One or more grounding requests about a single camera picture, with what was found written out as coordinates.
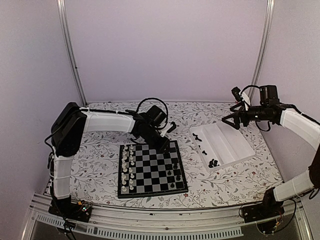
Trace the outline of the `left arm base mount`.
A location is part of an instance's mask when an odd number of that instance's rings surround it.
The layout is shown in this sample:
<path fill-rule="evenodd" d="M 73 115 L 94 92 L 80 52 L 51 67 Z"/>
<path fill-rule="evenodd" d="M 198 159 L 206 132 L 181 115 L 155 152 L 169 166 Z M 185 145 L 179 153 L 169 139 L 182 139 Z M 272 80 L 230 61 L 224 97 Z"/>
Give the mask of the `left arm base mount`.
<path fill-rule="evenodd" d="M 54 198 L 48 212 L 62 218 L 88 223 L 92 214 L 92 203 L 84 200 L 72 202 L 71 197 Z"/>

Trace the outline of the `black and grey chessboard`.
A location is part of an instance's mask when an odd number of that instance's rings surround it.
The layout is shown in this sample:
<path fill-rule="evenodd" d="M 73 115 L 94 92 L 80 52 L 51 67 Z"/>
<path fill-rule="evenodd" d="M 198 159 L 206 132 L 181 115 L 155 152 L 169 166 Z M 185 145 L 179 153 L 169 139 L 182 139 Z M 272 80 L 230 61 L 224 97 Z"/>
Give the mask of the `black and grey chessboard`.
<path fill-rule="evenodd" d="M 123 153 L 125 147 L 127 147 L 126 154 Z M 173 169 L 174 163 L 178 163 L 177 169 Z M 172 169 L 167 169 L 166 165 L 172 165 Z M 172 171 L 172 175 L 167 175 L 169 170 Z M 181 177 L 180 181 L 176 180 L 177 176 Z M 174 183 L 174 188 L 170 188 L 171 183 Z M 133 190 L 129 190 L 130 185 L 133 185 Z M 122 186 L 127 187 L 126 192 L 122 192 Z M 168 153 L 157 153 L 147 144 L 120 146 L 117 187 L 119 199 L 183 194 L 188 191 L 176 140 L 170 141 Z"/>

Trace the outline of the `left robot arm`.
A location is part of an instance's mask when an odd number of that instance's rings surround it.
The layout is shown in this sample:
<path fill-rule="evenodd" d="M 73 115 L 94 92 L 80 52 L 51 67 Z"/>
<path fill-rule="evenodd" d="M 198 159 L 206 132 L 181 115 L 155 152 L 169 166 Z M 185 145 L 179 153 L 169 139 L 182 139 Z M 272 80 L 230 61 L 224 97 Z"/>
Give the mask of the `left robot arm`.
<path fill-rule="evenodd" d="M 169 147 L 168 133 L 177 127 L 169 122 L 169 114 L 153 105 L 148 111 L 138 113 L 133 110 L 113 111 L 80 107 L 69 102 L 51 127 L 52 152 L 48 167 L 53 183 L 52 193 L 57 200 L 55 209 L 63 216 L 74 213 L 74 205 L 68 201 L 70 195 L 71 166 L 80 149 L 84 133 L 123 132 L 163 153 Z"/>

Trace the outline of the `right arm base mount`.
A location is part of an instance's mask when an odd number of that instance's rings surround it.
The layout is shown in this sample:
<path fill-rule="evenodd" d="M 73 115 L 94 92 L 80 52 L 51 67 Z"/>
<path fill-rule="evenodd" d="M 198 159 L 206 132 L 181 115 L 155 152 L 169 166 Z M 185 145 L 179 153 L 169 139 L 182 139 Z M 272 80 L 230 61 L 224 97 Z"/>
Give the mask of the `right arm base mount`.
<path fill-rule="evenodd" d="M 263 235 L 273 235 L 283 221 L 283 201 L 275 203 L 259 202 L 254 205 L 241 206 L 239 216 L 245 223 L 261 221 L 256 225 L 258 231 Z"/>

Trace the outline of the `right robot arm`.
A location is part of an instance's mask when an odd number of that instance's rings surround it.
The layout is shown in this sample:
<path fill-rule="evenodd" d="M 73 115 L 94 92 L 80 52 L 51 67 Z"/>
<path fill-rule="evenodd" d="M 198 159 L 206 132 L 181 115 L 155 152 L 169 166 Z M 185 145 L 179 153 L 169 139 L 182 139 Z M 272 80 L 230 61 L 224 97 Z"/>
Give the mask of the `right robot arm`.
<path fill-rule="evenodd" d="M 320 192 L 320 123 L 300 111 L 293 103 L 282 103 L 275 85 L 255 88 L 259 92 L 259 104 L 252 105 L 245 90 L 251 85 L 231 90 L 236 105 L 230 107 L 231 113 L 222 122 L 238 130 L 254 122 L 266 122 L 264 138 L 271 147 L 273 155 L 279 160 L 293 158 L 296 167 L 285 170 L 279 163 L 285 182 L 268 189 L 258 213 L 269 218 L 278 210 L 283 201 L 307 195 L 314 198 Z"/>

